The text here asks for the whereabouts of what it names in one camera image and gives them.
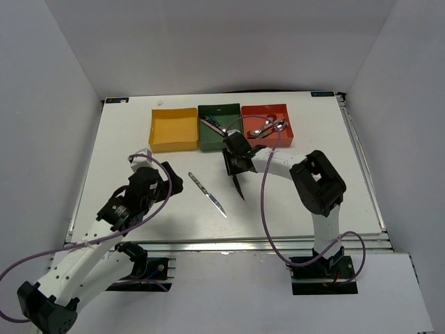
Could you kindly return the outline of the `teal handled spoon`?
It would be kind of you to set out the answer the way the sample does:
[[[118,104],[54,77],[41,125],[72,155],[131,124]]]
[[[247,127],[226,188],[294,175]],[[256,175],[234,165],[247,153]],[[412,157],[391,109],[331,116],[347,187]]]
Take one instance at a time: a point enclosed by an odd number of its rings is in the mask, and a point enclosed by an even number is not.
[[[286,126],[287,126],[287,121],[285,120],[274,122],[274,125],[270,129],[260,133],[260,135],[258,135],[258,138],[266,138],[267,136],[270,136],[274,132],[281,132],[286,128]]]

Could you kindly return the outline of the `black handled spoon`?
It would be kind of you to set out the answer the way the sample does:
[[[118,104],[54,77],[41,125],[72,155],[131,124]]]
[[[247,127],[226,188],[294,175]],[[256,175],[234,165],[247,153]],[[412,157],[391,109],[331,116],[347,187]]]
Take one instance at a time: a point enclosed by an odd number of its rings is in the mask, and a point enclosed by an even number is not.
[[[268,125],[269,123],[272,123],[273,121],[275,121],[277,119],[277,116],[275,114],[269,114],[266,116],[266,121],[265,121],[265,125]]]

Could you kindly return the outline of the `pink handled fork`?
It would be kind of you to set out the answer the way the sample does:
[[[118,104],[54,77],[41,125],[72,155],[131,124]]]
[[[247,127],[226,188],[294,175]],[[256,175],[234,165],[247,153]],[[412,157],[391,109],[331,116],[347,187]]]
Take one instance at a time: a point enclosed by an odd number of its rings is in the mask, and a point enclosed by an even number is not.
[[[210,128],[212,131],[214,131],[218,135],[220,135],[222,137],[227,136],[227,130],[225,128],[223,128],[222,126],[220,126],[217,122],[214,122],[210,119],[205,119],[205,118],[201,118],[200,121],[201,121],[201,123],[206,125],[208,128]]]

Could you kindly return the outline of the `teal handled knife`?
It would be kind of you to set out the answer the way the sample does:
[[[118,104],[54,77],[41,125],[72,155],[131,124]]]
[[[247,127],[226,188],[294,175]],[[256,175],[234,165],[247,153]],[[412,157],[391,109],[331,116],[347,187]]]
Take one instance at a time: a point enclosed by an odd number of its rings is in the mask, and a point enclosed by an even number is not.
[[[242,200],[243,202],[245,202],[245,197],[244,197],[244,195],[243,195],[243,192],[242,192],[242,189],[241,189],[241,185],[240,185],[239,180],[238,180],[238,178],[237,178],[236,175],[233,175],[233,176],[232,176],[232,181],[233,181],[233,183],[234,183],[234,186],[235,186],[235,188],[236,188],[236,191],[237,191],[237,193],[239,194],[241,200]]]

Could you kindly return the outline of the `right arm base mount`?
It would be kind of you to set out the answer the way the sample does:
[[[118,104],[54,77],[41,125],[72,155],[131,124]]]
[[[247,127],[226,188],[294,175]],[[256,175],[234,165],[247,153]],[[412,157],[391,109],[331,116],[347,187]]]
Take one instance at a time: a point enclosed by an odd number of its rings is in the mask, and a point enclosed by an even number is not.
[[[320,261],[305,267],[288,266],[294,296],[358,294],[355,268],[351,256],[344,255],[331,269]]]

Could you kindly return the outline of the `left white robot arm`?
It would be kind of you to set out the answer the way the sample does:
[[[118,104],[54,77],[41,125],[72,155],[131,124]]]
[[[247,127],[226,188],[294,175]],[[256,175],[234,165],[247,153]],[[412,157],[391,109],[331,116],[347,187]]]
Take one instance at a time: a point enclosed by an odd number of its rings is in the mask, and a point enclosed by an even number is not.
[[[147,251],[122,239],[143,221],[152,206],[183,191],[183,180],[168,162],[161,163],[167,179],[150,162],[132,163],[133,175],[97,213],[84,241],[36,283],[17,290],[23,315],[42,333],[67,333],[80,310],[122,278],[137,282],[157,274]]]

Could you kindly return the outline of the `black patterned handle knife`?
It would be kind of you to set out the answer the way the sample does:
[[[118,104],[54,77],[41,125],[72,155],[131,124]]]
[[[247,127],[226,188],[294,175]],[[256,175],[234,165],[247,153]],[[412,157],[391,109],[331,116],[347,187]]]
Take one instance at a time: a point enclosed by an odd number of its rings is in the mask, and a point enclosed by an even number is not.
[[[219,201],[213,196],[213,194],[209,193],[207,189],[202,185],[202,183],[192,174],[192,172],[188,172],[188,176],[192,179],[194,184],[200,189],[200,191],[213,203],[216,209],[222,214],[224,218],[227,218],[227,214],[223,208],[223,206],[219,203]]]

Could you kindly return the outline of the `pink handled spoon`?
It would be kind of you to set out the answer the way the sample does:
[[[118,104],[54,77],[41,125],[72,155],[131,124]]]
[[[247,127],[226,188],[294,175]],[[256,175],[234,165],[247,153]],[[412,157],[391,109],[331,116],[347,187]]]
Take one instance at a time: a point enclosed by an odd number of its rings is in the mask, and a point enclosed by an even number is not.
[[[270,130],[272,126],[268,127],[260,127],[258,129],[251,130],[247,133],[248,138],[258,138],[262,133],[267,132]]]

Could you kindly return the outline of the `teal handled fork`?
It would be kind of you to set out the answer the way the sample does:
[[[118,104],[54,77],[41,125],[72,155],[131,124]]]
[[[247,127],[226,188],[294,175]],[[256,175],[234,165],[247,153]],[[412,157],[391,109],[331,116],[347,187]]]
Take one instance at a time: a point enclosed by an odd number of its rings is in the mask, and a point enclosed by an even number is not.
[[[222,128],[223,126],[212,116],[205,116],[204,117],[208,122],[210,122],[214,127]]]

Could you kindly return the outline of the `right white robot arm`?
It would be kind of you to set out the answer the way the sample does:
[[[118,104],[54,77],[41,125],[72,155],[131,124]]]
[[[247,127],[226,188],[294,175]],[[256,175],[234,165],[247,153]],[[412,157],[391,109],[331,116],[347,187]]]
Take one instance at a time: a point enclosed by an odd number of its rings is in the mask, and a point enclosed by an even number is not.
[[[346,192],[346,183],[327,156],[320,150],[307,155],[289,154],[265,145],[252,147],[234,130],[223,138],[222,154],[227,173],[244,172],[283,177],[293,182],[303,206],[311,213],[314,247],[311,260],[290,267],[314,265],[315,272],[328,278],[339,269],[344,255],[339,233],[339,209]]]

